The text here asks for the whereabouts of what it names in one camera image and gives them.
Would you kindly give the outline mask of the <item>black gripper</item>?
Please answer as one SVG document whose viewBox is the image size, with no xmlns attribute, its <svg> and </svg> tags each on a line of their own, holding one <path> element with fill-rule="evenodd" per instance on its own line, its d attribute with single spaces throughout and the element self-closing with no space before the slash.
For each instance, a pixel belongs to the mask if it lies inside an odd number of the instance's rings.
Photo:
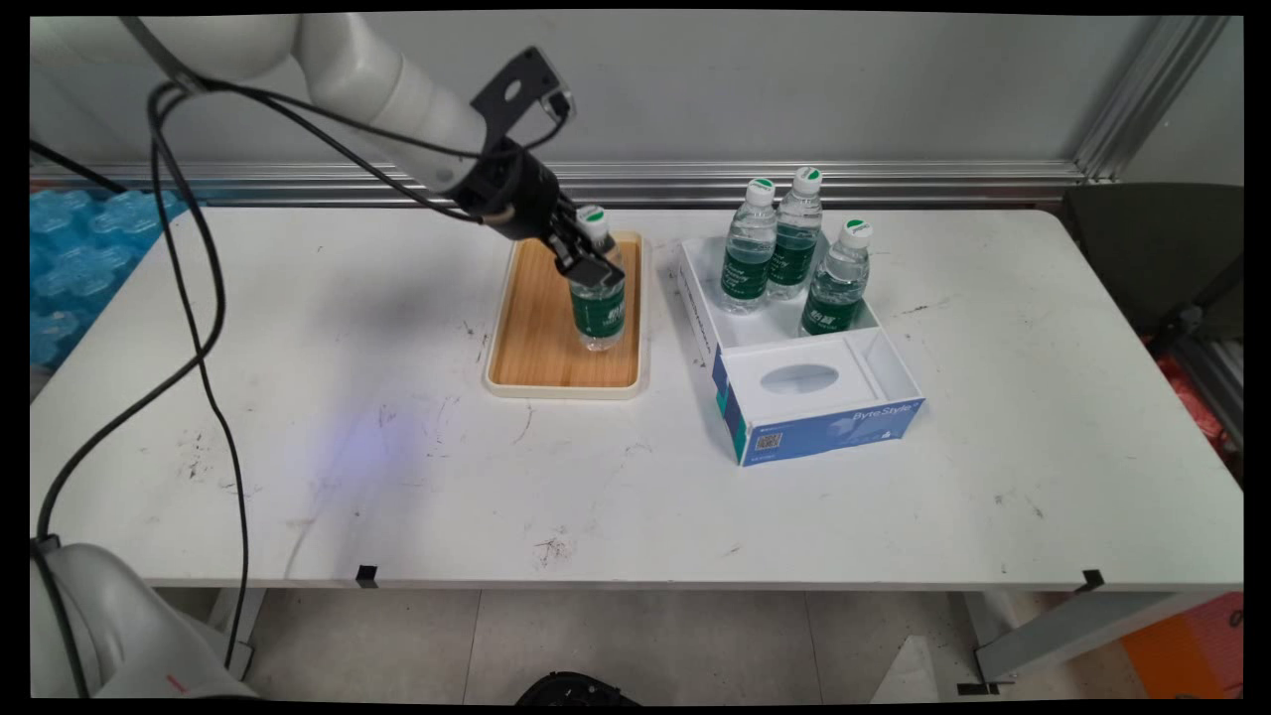
<svg viewBox="0 0 1271 715">
<path fill-rule="evenodd" d="M 578 204 L 564 199 L 558 178 L 535 155 L 511 140 L 494 144 L 487 157 L 461 157 L 459 210 L 511 240 L 548 241 L 555 271 L 585 288 L 613 288 L 624 271 L 609 251 L 611 231 L 588 232 Z"/>
</svg>

